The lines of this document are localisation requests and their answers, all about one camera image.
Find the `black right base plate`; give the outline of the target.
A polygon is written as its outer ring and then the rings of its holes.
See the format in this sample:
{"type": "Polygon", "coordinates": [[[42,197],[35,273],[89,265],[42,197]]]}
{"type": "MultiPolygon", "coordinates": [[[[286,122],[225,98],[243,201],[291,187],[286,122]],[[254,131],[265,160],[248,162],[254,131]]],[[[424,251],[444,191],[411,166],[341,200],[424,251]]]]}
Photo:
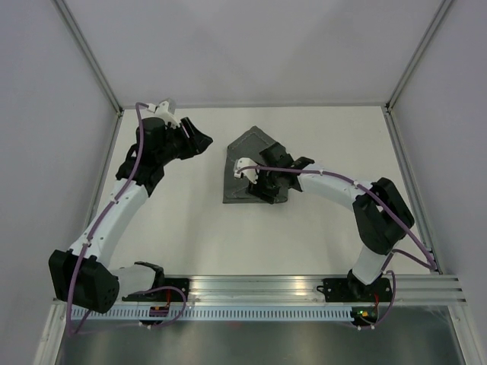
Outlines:
{"type": "Polygon", "coordinates": [[[332,278],[322,280],[321,292],[327,303],[388,303],[392,300],[393,289],[390,280],[378,278],[365,285],[354,278],[332,278]]]}

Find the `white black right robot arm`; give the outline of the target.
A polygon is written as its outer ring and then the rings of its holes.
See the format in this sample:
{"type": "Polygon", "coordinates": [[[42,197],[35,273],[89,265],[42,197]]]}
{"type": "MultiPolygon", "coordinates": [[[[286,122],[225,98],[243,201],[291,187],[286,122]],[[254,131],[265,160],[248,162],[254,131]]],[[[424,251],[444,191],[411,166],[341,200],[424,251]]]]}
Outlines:
{"type": "Polygon", "coordinates": [[[262,163],[242,157],[234,165],[234,176],[248,181],[247,193],[275,204],[280,193],[293,189],[349,209],[362,248],[342,292],[355,302],[379,294],[387,259],[415,224],[395,184],[384,177],[365,182],[327,171],[308,157],[294,159],[278,142],[262,150],[260,156],[262,163]]]}

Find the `aluminium frame post right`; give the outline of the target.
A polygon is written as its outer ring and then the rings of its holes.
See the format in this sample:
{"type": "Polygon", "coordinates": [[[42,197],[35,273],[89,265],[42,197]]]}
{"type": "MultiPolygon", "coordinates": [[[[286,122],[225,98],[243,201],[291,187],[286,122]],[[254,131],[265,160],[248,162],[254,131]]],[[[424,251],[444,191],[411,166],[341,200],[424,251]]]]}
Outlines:
{"type": "Polygon", "coordinates": [[[418,68],[423,56],[426,54],[428,47],[431,45],[436,34],[440,30],[445,18],[450,13],[450,10],[455,5],[455,0],[442,0],[435,11],[433,18],[429,22],[426,31],[422,35],[419,44],[415,48],[412,57],[401,74],[396,86],[393,89],[387,102],[384,104],[383,112],[390,113],[393,107],[397,104],[400,96],[405,90],[410,78],[413,76],[415,70],[418,68]]]}

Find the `aluminium left side rail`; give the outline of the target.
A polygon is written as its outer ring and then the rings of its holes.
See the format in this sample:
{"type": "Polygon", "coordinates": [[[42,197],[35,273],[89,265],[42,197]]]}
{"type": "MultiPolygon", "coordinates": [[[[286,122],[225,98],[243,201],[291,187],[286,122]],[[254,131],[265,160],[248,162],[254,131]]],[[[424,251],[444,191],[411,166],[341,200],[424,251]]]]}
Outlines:
{"type": "Polygon", "coordinates": [[[67,246],[80,237],[100,207],[123,115],[123,111],[110,114],[110,119],[104,118],[103,123],[96,124],[94,132],[83,136],[78,143],[76,156],[81,165],[75,169],[77,176],[72,195],[76,193],[75,207],[81,215],[73,225],[74,232],[67,246]]]}

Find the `aluminium right side rail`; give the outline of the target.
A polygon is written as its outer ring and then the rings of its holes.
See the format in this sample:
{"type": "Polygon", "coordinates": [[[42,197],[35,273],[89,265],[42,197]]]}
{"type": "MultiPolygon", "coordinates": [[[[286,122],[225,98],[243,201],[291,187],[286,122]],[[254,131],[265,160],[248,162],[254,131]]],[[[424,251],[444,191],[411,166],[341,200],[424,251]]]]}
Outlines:
{"type": "Polygon", "coordinates": [[[412,213],[415,217],[415,222],[419,231],[419,236],[421,237],[421,240],[425,244],[427,250],[432,254],[433,258],[435,259],[437,272],[439,274],[443,274],[441,266],[438,263],[438,258],[434,248],[433,236],[431,234],[431,230],[426,219],[417,185],[415,184],[412,168],[406,156],[406,149],[403,145],[401,137],[399,136],[399,129],[397,128],[395,120],[393,118],[393,114],[389,109],[383,106],[382,113],[384,115],[386,127],[390,135],[390,140],[396,155],[397,162],[399,164],[399,170],[401,172],[406,191],[409,196],[412,213]]]}

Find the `aluminium front rail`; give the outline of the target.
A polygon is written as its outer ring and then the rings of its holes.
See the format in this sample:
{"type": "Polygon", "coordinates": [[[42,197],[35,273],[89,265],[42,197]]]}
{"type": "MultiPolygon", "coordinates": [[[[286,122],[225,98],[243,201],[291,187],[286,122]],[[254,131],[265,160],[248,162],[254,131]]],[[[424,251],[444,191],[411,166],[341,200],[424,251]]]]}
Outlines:
{"type": "MultiPolygon", "coordinates": [[[[155,279],[182,277],[190,280],[189,294],[183,301],[191,303],[327,303],[321,292],[322,280],[327,277],[346,278],[343,275],[231,275],[231,276],[165,276],[149,268],[136,267],[120,279],[116,301],[136,290],[148,289],[155,279]]],[[[393,289],[388,303],[399,305],[450,305],[465,302],[466,298],[457,278],[451,275],[386,274],[393,289]]]]}

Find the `aluminium frame post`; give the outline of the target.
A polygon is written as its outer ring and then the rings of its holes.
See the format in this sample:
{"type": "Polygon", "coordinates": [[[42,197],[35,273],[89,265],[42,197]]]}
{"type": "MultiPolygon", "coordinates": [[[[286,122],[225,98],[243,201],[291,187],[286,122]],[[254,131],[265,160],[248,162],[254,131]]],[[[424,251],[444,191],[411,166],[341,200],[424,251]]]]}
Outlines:
{"type": "Polygon", "coordinates": [[[81,30],[72,10],[68,6],[68,2],[65,0],[52,0],[54,8],[59,14],[65,29],[70,34],[71,38],[74,40],[76,46],[78,47],[83,59],[87,63],[95,81],[97,82],[99,88],[101,89],[103,95],[106,97],[107,101],[111,105],[115,114],[121,116],[123,113],[123,107],[121,106],[118,98],[116,97],[106,75],[104,74],[100,64],[92,51],[88,41],[86,40],[83,31],[81,30]]]}
{"type": "Polygon", "coordinates": [[[431,45],[436,34],[440,30],[445,18],[450,13],[450,10],[455,5],[455,0],[442,0],[435,11],[433,18],[429,22],[426,31],[422,35],[419,44],[415,48],[412,57],[401,74],[396,86],[393,89],[387,102],[384,104],[383,112],[390,113],[393,107],[397,104],[400,96],[405,90],[410,78],[413,76],[415,70],[418,68],[423,56],[426,54],[428,47],[431,45]]]}

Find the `grey cloth napkin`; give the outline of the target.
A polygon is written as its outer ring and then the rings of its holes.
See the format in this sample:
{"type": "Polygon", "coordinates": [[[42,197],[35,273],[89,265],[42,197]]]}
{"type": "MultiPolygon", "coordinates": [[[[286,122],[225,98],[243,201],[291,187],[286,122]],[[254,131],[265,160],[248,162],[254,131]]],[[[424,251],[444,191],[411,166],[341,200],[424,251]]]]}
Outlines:
{"type": "Polygon", "coordinates": [[[224,186],[222,202],[232,204],[265,204],[258,197],[248,193],[248,186],[255,187],[250,178],[257,177],[255,169],[235,172],[245,166],[271,166],[271,162],[260,154],[277,141],[257,126],[252,126],[227,146],[224,165],[224,186]]]}

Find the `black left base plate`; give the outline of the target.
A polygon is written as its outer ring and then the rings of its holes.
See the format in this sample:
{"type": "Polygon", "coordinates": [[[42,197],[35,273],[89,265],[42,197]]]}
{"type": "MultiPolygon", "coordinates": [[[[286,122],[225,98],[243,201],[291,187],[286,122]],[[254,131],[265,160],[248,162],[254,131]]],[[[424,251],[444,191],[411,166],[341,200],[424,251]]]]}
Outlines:
{"type": "Polygon", "coordinates": [[[159,278],[145,290],[136,290],[122,298],[124,302],[182,303],[189,294],[188,278],[159,278]]]}

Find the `aluminium rail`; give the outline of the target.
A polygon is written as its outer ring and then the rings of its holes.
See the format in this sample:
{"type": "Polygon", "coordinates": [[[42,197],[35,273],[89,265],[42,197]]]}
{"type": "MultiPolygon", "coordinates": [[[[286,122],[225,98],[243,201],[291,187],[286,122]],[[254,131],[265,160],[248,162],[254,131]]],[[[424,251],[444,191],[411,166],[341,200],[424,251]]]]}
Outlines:
{"type": "Polygon", "coordinates": [[[406,156],[406,149],[403,145],[401,137],[399,136],[399,129],[397,128],[395,120],[393,118],[393,114],[389,109],[383,106],[382,113],[384,115],[386,127],[390,135],[390,140],[396,155],[397,162],[399,164],[399,170],[401,172],[406,191],[409,196],[412,213],[415,217],[415,222],[419,231],[419,236],[421,237],[421,240],[425,244],[427,250],[432,254],[433,258],[435,259],[437,272],[439,274],[443,274],[441,266],[438,263],[438,258],[434,248],[433,236],[431,234],[431,230],[426,219],[417,185],[415,184],[412,168],[406,156]]]}
{"type": "Polygon", "coordinates": [[[96,124],[94,132],[83,136],[78,143],[76,156],[81,165],[75,169],[77,176],[72,195],[76,193],[75,207],[81,215],[73,225],[74,232],[67,246],[80,237],[100,207],[123,115],[123,111],[110,114],[110,119],[104,118],[103,123],[96,124]]]}
{"type": "MultiPolygon", "coordinates": [[[[136,267],[120,279],[116,301],[136,290],[148,289],[155,279],[182,277],[190,280],[189,294],[183,301],[191,303],[327,303],[321,292],[322,280],[327,277],[346,278],[343,275],[231,275],[231,276],[165,276],[149,268],[136,267]]],[[[386,274],[393,289],[388,303],[399,305],[450,305],[465,302],[466,298],[457,278],[451,275],[386,274]]]]}

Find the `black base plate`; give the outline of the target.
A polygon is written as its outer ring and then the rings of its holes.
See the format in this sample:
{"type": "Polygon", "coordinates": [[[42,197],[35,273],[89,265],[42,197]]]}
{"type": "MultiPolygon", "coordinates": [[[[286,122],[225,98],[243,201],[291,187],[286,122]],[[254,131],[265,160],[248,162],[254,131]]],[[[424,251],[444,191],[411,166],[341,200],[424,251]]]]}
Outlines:
{"type": "Polygon", "coordinates": [[[188,278],[159,278],[145,290],[136,290],[122,298],[124,302],[182,303],[189,294],[188,278]]]}
{"type": "Polygon", "coordinates": [[[388,303],[392,300],[393,289],[390,280],[378,278],[365,285],[354,278],[332,278],[322,280],[321,292],[327,303],[388,303]]]}

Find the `aluminium frame post left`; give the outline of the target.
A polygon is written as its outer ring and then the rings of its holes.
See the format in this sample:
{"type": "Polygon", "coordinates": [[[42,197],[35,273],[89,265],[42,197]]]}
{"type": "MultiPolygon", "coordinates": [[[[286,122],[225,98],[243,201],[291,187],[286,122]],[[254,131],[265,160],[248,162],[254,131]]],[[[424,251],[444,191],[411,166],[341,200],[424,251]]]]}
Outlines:
{"type": "Polygon", "coordinates": [[[65,0],[52,0],[54,8],[59,14],[65,29],[70,34],[71,38],[74,40],[76,46],[78,47],[83,59],[87,63],[95,81],[97,82],[99,88],[101,89],[103,95],[106,97],[107,101],[111,105],[115,114],[121,116],[123,113],[123,107],[121,106],[118,98],[116,97],[106,75],[104,74],[100,64],[92,51],[88,41],[86,40],[83,31],[81,30],[72,10],[68,6],[68,2],[65,0]]]}

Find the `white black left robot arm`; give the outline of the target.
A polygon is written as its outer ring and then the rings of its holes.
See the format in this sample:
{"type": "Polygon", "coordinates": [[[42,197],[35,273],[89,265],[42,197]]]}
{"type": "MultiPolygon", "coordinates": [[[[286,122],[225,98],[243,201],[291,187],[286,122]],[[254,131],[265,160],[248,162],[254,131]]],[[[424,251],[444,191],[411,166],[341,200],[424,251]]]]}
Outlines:
{"type": "Polygon", "coordinates": [[[198,156],[213,142],[187,117],[178,126],[146,117],[135,135],[107,205],[68,250],[55,250],[48,261],[56,298],[96,313],[106,313],[119,296],[120,279],[108,266],[129,222],[163,179],[165,166],[198,156]]]}

